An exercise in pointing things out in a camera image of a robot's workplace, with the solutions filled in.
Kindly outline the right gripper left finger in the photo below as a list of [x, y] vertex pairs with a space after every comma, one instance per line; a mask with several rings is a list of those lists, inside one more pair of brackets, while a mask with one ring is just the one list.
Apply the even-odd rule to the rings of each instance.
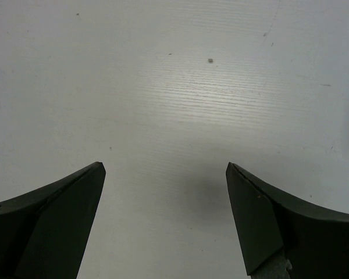
[[105, 175], [94, 162], [0, 202], [0, 278], [76, 278]]

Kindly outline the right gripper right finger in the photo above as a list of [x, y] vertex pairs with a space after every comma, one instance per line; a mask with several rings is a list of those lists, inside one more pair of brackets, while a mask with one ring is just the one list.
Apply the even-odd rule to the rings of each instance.
[[227, 190], [251, 278], [349, 278], [349, 214], [284, 192], [229, 163]]

